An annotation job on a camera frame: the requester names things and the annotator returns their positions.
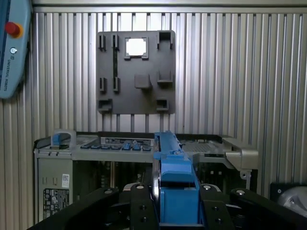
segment white label sticker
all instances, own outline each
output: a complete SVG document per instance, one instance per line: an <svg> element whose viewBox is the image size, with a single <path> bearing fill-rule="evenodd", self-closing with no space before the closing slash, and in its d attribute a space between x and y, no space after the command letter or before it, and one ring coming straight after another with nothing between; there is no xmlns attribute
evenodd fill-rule
<svg viewBox="0 0 307 230"><path fill-rule="evenodd" d="M63 174L63 176L62 176L62 188L69 188L69 174Z"/></svg>

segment white square label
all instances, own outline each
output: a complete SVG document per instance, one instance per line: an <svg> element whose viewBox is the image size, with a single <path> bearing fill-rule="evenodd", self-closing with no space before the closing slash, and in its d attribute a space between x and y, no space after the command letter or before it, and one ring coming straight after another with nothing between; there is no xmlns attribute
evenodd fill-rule
<svg viewBox="0 0 307 230"><path fill-rule="evenodd" d="M63 174L63 176L62 176L62 188L69 188L69 174Z"/></svg>

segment aluminum panel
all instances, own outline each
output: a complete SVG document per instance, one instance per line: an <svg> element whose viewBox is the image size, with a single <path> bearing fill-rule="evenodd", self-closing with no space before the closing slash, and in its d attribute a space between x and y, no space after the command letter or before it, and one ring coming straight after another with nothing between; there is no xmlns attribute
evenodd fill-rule
<svg viewBox="0 0 307 230"><path fill-rule="evenodd" d="M306 182L307 8L34 11L25 81L13 99L0 101L1 229L33 223L33 141L58 127L226 134L260 151L259 193L268 196L275 181ZM160 29L176 32L176 113L101 115L96 33Z"/></svg>

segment blue latch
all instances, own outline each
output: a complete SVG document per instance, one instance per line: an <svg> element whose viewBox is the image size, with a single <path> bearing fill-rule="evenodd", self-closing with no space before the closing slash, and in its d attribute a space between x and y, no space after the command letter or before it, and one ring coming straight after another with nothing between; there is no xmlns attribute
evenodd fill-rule
<svg viewBox="0 0 307 230"><path fill-rule="evenodd" d="M102 145L102 146L101 146L101 149L103 149L103 150L108 150L108 149L110 149L110 146L109 146L109 145Z"/></svg>
<svg viewBox="0 0 307 230"><path fill-rule="evenodd" d="M133 146L133 150L135 150L135 151L140 151L140 150L141 150L141 146L140 146L139 144L135 144L135 145Z"/></svg>
<svg viewBox="0 0 307 230"><path fill-rule="evenodd" d="M90 145L82 145L82 146L81 146L81 149L86 149L86 150L88 150L90 147L91 147Z"/></svg>
<svg viewBox="0 0 307 230"><path fill-rule="evenodd" d="M61 145L61 135L55 134L52 138L53 146L60 146Z"/></svg>
<svg viewBox="0 0 307 230"><path fill-rule="evenodd" d="M98 149L100 149L100 148L101 148L100 145L92 145L92 146L91 146L91 149L94 149L94 150L98 150Z"/></svg>
<svg viewBox="0 0 307 230"><path fill-rule="evenodd" d="M152 150L151 147L143 146L143 151L151 151L151 150Z"/></svg>
<svg viewBox="0 0 307 230"><path fill-rule="evenodd" d="M130 143L126 143L123 148L123 150L130 150Z"/></svg>
<svg viewBox="0 0 307 230"><path fill-rule="evenodd" d="M120 146L116 146L116 145L113 145L113 146L111 146L111 149L112 150L120 150Z"/></svg>

